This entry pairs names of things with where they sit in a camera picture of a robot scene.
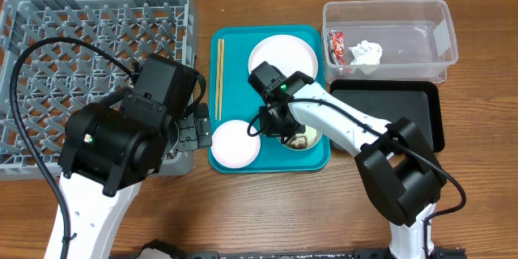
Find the white rice grains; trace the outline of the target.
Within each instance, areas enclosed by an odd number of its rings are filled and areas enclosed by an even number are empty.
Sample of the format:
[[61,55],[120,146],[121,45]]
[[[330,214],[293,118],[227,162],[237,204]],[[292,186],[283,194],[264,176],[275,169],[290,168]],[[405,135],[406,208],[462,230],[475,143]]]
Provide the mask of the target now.
[[317,130],[308,125],[305,126],[305,131],[302,133],[302,135],[307,139],[308,144],[313,144],[319,138],[319,133]]

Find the red snack wrapper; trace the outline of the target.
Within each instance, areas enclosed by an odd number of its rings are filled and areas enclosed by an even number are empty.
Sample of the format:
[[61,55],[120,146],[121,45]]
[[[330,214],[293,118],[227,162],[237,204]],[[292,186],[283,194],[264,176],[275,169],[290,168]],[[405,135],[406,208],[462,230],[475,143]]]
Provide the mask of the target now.
[[329,31],[329,51],[335,65],[346,65],[344,35],[342,32]]

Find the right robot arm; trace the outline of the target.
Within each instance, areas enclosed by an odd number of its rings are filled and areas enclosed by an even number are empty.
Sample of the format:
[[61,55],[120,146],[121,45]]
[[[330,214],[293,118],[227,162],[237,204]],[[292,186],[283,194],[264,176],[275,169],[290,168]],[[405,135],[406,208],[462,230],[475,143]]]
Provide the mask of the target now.
[[301,72],[286,77],[265,66],[248,81],[265,103],[257,116],[262,133],[289,138],[307,125],[355,158],[370,202],[390,222],[392,257],[432,255],[430,220],[447,179],[412,121],[371,117]]

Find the white napkin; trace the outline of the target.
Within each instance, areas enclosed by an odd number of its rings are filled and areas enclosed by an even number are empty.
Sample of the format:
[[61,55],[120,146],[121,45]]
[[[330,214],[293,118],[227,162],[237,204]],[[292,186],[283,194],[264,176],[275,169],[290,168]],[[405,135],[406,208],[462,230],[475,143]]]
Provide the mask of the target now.
[[383,49],[377,43],[362,40],[356,46],[349,47],[354,59],[351,65],[377,66],[383,55]]

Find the grey-green ceramic bowl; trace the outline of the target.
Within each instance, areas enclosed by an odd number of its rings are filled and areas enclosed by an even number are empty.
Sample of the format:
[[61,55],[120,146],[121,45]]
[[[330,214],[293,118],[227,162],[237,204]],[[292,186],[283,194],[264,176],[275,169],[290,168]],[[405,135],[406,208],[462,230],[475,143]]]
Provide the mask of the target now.
[[294,151],[304,151],[314,147],[321,139],[322,133],[308,125],[300,125],[292,135],[278,137],[284,147]]

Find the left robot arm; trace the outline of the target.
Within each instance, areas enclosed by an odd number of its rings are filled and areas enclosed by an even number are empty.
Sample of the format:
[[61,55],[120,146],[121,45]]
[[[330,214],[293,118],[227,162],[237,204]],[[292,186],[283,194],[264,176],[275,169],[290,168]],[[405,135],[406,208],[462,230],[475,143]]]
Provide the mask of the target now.
[[142,182],[159,172],[171,151],[210,145],[207,104],[189,104],[190,114],[175,120],[168,106],[127,87],[74,112],[66,123],[59,164],[59,189],[68,226],[55,221],[47,258],[107,258],[117,231]]

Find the brown food scrap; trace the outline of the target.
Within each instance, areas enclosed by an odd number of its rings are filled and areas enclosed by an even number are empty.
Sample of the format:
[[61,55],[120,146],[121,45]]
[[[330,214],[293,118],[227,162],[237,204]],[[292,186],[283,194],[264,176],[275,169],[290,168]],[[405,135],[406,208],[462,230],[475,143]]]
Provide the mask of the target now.
[[308,138],[305,135],[296,135],[286,143],[286,146],[294,150],[304,150],[308,144]]

